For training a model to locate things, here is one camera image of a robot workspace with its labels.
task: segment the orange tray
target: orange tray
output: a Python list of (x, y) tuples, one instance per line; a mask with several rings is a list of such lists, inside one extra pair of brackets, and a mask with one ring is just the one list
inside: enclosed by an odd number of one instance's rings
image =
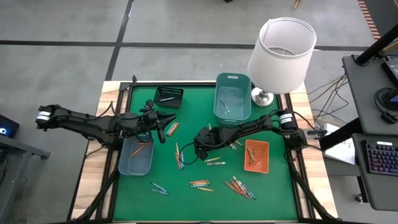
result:
[[(252, 152), (256, 149), (254, 154), (254, 162), (250, 163), (250, 155), (248, 149)], [(250, 172), (268, 173), (269, 167), (269, 144), (264, 141), (246, 140), (244, 149), (244, 170)]]

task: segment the teal plastic bin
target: teal plastic bin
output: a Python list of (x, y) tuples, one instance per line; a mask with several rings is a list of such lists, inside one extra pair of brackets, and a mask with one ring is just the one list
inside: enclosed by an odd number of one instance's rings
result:
[(237, 125), (251, 114), (251, 81), (247, 75), (221, 73), (217, 76), (214, 114), (218, 123)]

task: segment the green felt mat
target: green felt mat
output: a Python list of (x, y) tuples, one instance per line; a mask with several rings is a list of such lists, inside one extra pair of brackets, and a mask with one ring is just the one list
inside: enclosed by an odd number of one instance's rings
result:
[[(213, 114), (215, 88), (212, 86), (179, 87), (184, 89), (183, 103), (179, 110), (160, 108), (160, 111), (177, 114), (175, 122), (180, 126), (166, 143), (155, 137), (154, 156), (150, 172), (142, 177), (121, 175), (118, 185), (114, 220), (119, 221), (217, 221), (217, 220), (296, 220), (289, 168), (284, 160), (282, 136), (263, 131), (246, 139), (267, 141), (270, 144), (269, 173), (246, 172), (243, 169), (244, 150), (229, 147), (209, 152), (209, 158), (221, 156), (226, 165), (207, 166), (200, 159), (178, 170), (175, 160), (175, 143), (180, 149), (193, 141), (202, 127), (211, 123), (217, 126)], [(138, 113), (146, 100), (153, 99), (156, 87), (134, 87), (132, 111)], [(277, 108), (276, 100), (266, 108), (252, 107), (251, 117), (256, 119)], [(196, 157), (193, 146), (184, 149), (185, 162)], [(228, 188), (224, 181), (232, 175), (244, 182), (257, 200), (246, 199)], [(204, 192), (190, 187), (193, 180), (207, 179), (214, 192)], [(150, 190), (155, 182), (169, 191), (169, 196)]]

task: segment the table lamp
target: table lamp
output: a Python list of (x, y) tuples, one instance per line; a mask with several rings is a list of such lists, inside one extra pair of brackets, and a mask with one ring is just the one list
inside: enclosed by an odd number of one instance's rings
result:
[(258, 106), (270, 105), (273, 93), (291, 92), (304, 82), (316, 42), (314, 29), (299, 19), (270, 19), (263, 25), (248, 65)]

